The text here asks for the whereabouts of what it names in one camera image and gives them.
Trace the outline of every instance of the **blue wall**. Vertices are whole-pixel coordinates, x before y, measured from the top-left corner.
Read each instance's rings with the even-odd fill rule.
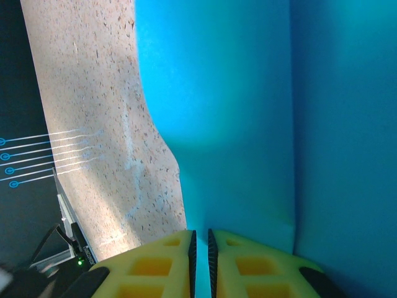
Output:
[[[198,297],[208,227],[291,251],[295,202],[297,254],[352,297],[397,292],[396,7],[136,0],[146,100],[200,237]]]
[[[296,252],[396,297],[397,3],[292,1]]]
[[[288,1],[137,0],[148,108],[181,170],[198,233],[197,297],[209,297],[208,228],[292,252]]]

